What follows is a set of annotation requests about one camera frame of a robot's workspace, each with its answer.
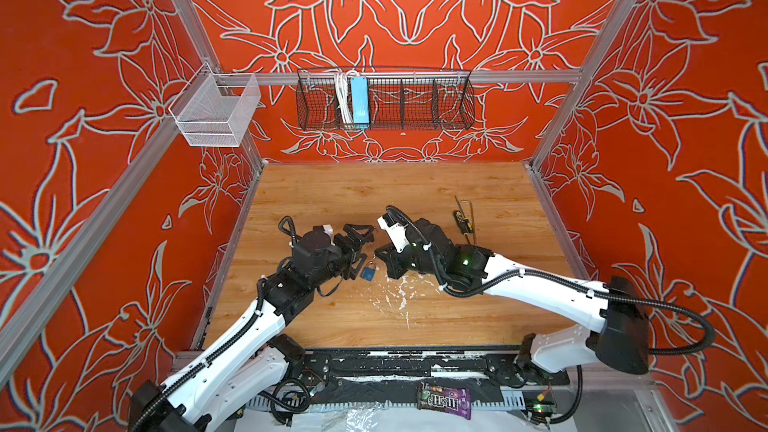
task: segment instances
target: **red floral wallpaper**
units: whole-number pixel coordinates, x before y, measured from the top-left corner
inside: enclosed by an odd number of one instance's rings
[[[189,348],[253,177],[242,151],[177,136],[0,393],[0,427],[122,430]]]
[[[193,0],[224,68],[579,68],[614,0]],[[529,158],[562,84],[478,86],[464,132],[303,132],[294,91],[263,89],[251,133],[280,162]]]
[[[588,271],[705,314],[654,358],[682,430],[768,428],[768,0],[639,0],[542,175]],[[700,332],[654,311],[653,341]]]
[[[169,0],[0,11],[2,326],[200,62]],[[123,429],[131,391],[189,347],[253,176],[242,150],[178,137],[0,391],[0,429]]]

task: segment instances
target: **white arm casing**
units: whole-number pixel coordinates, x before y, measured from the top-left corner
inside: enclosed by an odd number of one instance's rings
[[[531,360],[551,374],[566,367],[599,362],[594,350],[587,347],[589,335],[589,329],[583,325],[536,334],[531,344]]]
[[[494,254],[485,265],[485,272],[488,274],[488,277],[483,280],[483,283],[493,280],[504,272],[519,268],[530,269],[531,267],[519,264],[503,255]],[[596,291],[608,291],[604,288],[603,282],[584,281],[571,277],[563,278]],[[573,322],[581,324],[591,331],[601,332],[605,325],[605,319],[600,316],[600,310],[608,308],[608,300],[588,297],[586,294],[576,292],[572,288],[545,278],[526,274],[523,274],[522,277],[510,277],[504,282],[494,285],[484,293],[501,295],[541,307],[563,317],[570,318]]]
[[[285,356],[272,347],[267,347],[237,371],[217,393],[205,413],[210,414],[210,422],[206,430],[216,430],[229,416],[243,407],[264,389],[274,385],[283,378],[288,370]]]
[[[406,238],[406,227],[403,224],[393,224],[390,227],[386,224],[384,217],[379,217],[377,222],[379,223],[381,230],[389,235],[389,240],[392,241],[395,249],[397,249],[398,252],[402,252],[406,245],[408,245],[408,239]]]
[[[254,300],[248,309],[243,312],[237,322],[227,329],[215,342],[209,346],[205,352],[200,354],[195,360],[190,362],[187,367],[179,370],[176,374],[168,377],[163,384],[171,385],[181,378],[184,373],[192,369],[200,362],[204,362],[206,357],[216,350],[220,345],[235,335],[245,324],[256,310],[256,301]],[[186,411],[183,417],[191,424],[203,414],[211,412],[211,404],[216,394],[221,394],[226,387],[226,382],[232,379],[238,370],[243,367],[246,361],[270,340],[278,335],[286,326],[282,315],[275,315],[275,308],[272,304],[264,301],[261,308],[262,315],[256,320],[253,326],[245,332],[240,340],[235,341],[231,347],[217,357],[213,363],[205,369],[198,372],[195,377],[189,379],[181,385],[178,390],[168,396],[168,401],[174,407],[184,404]],[[264,388],[280,381],[280,378],[265,384]]]

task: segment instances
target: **aluminum frame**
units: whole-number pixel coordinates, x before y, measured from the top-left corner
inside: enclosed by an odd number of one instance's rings
[[[565,260],[571,267],[574,277],[582,280],[591,280],[587,268],[581,261],[581,257],[579,256],[573,241],[571,241],[571,237],[568,235],[568,230],[565,228],[565,224],[563,224],[563,219],[560,217],[560,213],[554,206],[554,202],[552,202],[552,196],[549,195],[549,191],[544,184],[541,173],[539,173],[539,170],[534,169],[528,161],[523,161],[523,167],[528,173],[528,178],[531,180],[533,189],[536,191],[538,201],[542,204],[544,215],[547,216],[549,225],[552,226],[552,232],[554,232],[554,236],[558,240],[558,244],[560,244],[560,249],[562,249],[563,254],[565,255]]]
[[[192,0],[170,0],[176,7],[181,23],[187,31],[187,35],[192,41],[195,52],[200,61],[206,62],[214,72],[221,72],[221,62],[216,56],[214,44],[210,42],[208,33],[203,27],[200,16],[197,15],[195,5]]]
[[[160,122],[157,131],[42,276],[40,283],[5,327],[0,329],[0,388],[5,387],[16,367],[38,340],[177,135],[178,129],[172,118]]]
[[[533,157],[531,158],[533,168],[540,169],[542,167],[544,158],[546,158],[547,154],[552,150],[552,146],[558,138],[560,131],[575,110],[582,95],[589,88],[594,75],[598,72],[600,64],[605,59],[606,54],[608,54],[610,45],[614,42],[619,30],[626,22],[629,14],[632,12],[632,7],[637,1],[638,0],[616,0],[616,4],[610,9],[608,18],[605,20],[600,32],[598,32],[598,36],[594,40],[594,43],[587,54],[587,58],[584,60],[579,81],[571,86],[571,89],[565,96],[560,108],[554,113],[554,118],[547,126],[544,138],[539,141],[536,150],[533,152]]]
[[[197,325],[197,329],[195,330],[194,336],[192,338],[192,344],[190,345],[191,350],[202,350],[203,340],[205,339],[206,331],[210,325],[210,317],[213,315],[214,311],[216,310],[216,306],[219,303],[221,289],[224,287],[224,281],[226,280],[226,276],[228,275],[230,266],[232,265],[232,259],[235,256],[237,245],[240,243],[240,236],[243,235],[243,229],[245,228],[245,223],[248,220],[248,213],[250,212],[250,207],[254,203],[254,197],[256,196],[256,188],[258,188],[259,181],[261,180],[261,176],[264,173],[264,165],[266,162],[264,162],[264,160],[259,155],[259,151],[256,148],[256,144],[254,143],[254,138],[250,133],[246,132],[245,137],[243,138],[243,142],[240,144],[240,146],[245,149],[246,154],[248,155],[248,159],[250,160],[251,166],[254,169],[254,178],[251,180],[250,185],[248,186],[248,193],[243,198],[243,206],[240,208],[240,214],[237,216],[237,222],[232,229],[232,235],[230,235],[230,240],[227,243],[224,257],[221,260],[221,264],[219,264],[219,270],[216,271],[216,281],[214,283],[214,287],[210,291],[208,302],[206,302],[205,312],[200,318],[200,323]]]
[[[472,83],[576,83],[583,76],[580,69],[572,70],[466,70],[472,74]],[[216,83],[227,87],[245,87],[251,75],[256,76],[261,86],[295,86],[299,83],[298,72],[255,72],[250,73],[221,73],[216,74]],[[456,71],[421,71],[421,72],[370,72],[360,71],[360,75],[376,78],[415,77],[427,78],[435,76],[456,76]],[[333,77],[332,72],[312,72],[312,77]]]
[[[672,418],[658,388],[635,391],[638,403],[643,411],[648,426],[653,432],[678,432],[677,423]]]

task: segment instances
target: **wooden table surface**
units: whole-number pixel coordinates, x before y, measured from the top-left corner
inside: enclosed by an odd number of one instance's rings
[[[290,255],[288,236],[277,230],[292,216],[300,235],[312,226],[376,225],[389,204],[411,219],[427,218],[454,243],[465,242],[452,212],[454,195],[472,200],[477,244],[523,264],[572,276],[521,163],[403,163],[269,165],[237,245],[206,345],[213,342],[256,296],[256,281],[273,274]],[[376,241],[389,241],[378,227]],[[372,282],[346,281],[314,302],[285,330],[303,347],[519,344],[523,336],[571,326],[562,316],[509,298],[453,298],[433,275],[409,272],[394,281],[376,259]],[[329,291],[334,279],[323,286]]]

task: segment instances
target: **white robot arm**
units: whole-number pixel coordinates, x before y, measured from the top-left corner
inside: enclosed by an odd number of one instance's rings
[[[278,228],[290,236],[291,257],[283,259],[275,274],[259,280],[258,298],[202,354],[159,388],[148,381],[133,394],[130,432],[216,430],[256,395],[288,411],[309,406],[306,387],[298,380],[283,379],[290,376],[292,365],[302,361],[304,350],[278,334],[312,302],[322,284],[333,277],[356,278],[366,262],[362,246],[373,241],[373,226],[347,224],[346,235],[335,236],[331,226],[315,226],[299,236],[293,220],[284,217]],[[269,347],[261,350],[267,343]],[[302,389],[303,407],[275,397],[287,383]],[[265,392],[274,384],[275,395]]]
[[[639,298],[625,278],[609,284],[550,274],[517,263],[476,245],[454,245],[439,226],[412,221],[397,207],[387,207],[379,227],[392,243],[376,250],[390,278],[408,271],[434,274],[441,289],[457,298],[486,293],[526,302],[576,322],[563,331],[526,336],[518,365],[553,373],[601,361],[629,374],[648,372],[648,355],[692,354],[714,341],[711,324],[674,304]],[[684,348],[649,349],[647,306],[684,314],[698,322],[704,338]]]

